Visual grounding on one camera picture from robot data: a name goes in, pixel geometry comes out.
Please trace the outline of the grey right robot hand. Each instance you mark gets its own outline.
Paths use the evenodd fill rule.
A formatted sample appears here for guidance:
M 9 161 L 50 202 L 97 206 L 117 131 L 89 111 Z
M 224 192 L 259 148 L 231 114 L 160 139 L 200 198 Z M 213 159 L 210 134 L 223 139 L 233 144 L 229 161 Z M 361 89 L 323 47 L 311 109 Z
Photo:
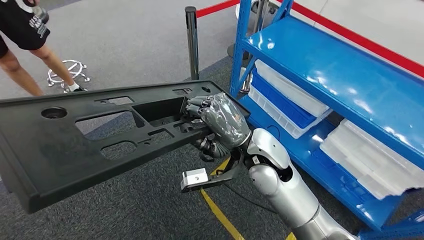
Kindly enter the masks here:
M 205 137 L 198 148 L 211 158 L 223 158 L 242 146 L 251 130 L 246 118 L 225 92 L 198 95 L 187 100 L 184 112 L 202 120 L 214 137 Z

